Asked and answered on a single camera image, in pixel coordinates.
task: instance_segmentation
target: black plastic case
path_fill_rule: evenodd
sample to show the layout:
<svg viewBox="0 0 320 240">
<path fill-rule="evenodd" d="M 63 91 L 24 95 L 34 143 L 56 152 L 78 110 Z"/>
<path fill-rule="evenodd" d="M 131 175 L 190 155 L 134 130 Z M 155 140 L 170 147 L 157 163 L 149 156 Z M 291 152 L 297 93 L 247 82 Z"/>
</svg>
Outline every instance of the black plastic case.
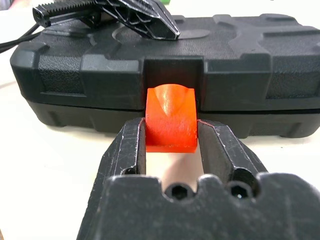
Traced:
<svg viewBox="0 0 320 240">
<path fill-rule="evenodd" d="M 301 138 L 320 127 L 320 30 L 278 14 L 175 21 L 178 41 L 116 22 L 47 28 L 11 57 L 21 94 L 47 125 L 102 132 L 143 116 L 147 89 L 161 84 L 195 88 L 198 117 L 239 138 Z"/>
</svg>

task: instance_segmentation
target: clamp jaw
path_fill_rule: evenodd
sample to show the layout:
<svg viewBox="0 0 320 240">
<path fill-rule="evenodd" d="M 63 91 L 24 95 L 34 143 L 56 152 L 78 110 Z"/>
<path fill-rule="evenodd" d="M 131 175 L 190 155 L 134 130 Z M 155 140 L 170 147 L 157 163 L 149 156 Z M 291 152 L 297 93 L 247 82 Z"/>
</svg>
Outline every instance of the clamp jaw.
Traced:
<svg viewBox="0 0 320 240">
<path fill-rule="evenodd" d="M 33 8 L 33 18 L 42 27 L 80 19 L 97 27 L 108 15 L 144 38 L 177 40 L 179 28 L 159 0 L 66 0 Z"/>
<path fill-rule="evenodd" d="M 146 173 L 144 118 L 128 121 L 101 159 L 77 240 L 317 240 L 320 192 L 297 176 L 267 173 L 219 122 L 198 120 L 204 173 L 197 192 L 162 193 Z"/>
</svg>

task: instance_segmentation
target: orange plastic block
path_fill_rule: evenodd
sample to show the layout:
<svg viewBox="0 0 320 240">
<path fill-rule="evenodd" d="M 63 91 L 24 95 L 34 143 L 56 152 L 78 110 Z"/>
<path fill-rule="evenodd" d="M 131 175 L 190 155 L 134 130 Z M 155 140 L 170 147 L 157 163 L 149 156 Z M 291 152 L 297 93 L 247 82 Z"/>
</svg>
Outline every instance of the orange plastic block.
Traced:
<svg viewBox="0 0 320 240">
<path fill-rule="evenodd" d="M 149 88 L 145 125 L 147 152 L 194 153 L 198 131 L 195 90 L 177 84 Z"/>
</svg>

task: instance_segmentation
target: black cable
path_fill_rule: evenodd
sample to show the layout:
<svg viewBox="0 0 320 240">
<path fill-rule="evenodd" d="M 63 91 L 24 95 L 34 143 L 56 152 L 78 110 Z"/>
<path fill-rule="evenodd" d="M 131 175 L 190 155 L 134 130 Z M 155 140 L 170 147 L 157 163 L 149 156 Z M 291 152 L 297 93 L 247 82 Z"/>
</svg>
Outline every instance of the black cable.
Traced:
<svg viewBox="0 0 320 240">
<path fill-rule="evenodd" d="M 36 23 L 32 28 L 30 28 L 25 34 L 23 34 L 20 38 L 13 40 L 13 41 L 8 41 L 8 42 L 4 42 L 4 43 L 0 43 L 0 54 L 13 48 L 14 46 L 22 43 L 22 42 L 26 42 L 26 41 L 30 41 L 32 39 L 34 39 L 35 37 L 40 35 L 40 32 L 32 34 L 35 30 L 37 30 L 39 27 L 39 25 Z"/>
</svg>

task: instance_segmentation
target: white table surface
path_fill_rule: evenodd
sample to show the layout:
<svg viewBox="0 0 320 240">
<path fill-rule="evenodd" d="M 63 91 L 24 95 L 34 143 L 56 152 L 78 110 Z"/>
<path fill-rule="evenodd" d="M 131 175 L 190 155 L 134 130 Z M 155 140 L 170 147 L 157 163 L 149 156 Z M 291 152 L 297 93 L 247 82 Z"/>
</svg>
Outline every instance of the white table surface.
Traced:
<svg viewBox="0 0 320 240">
<path fill-rule="evenodd" d="M 172 0 L 173 15 L 258 16 L 286 14 L 320 28 L 317 1 Z M 0 43 L 34 24 L 31 9 L 0 12 Z M 114 135 L 42 124 L 21 96 L 9 59 L 0 54 L 0 229 L 5 240 L 76 239 L 103 153 Z M 244 139 L 270 172 L 296 174 L 320 189 L 320 130 L 310 137 Z M 147 174 L 165 188 L 202 174 L 200 153 L 148 154 Z"/>
</svg>

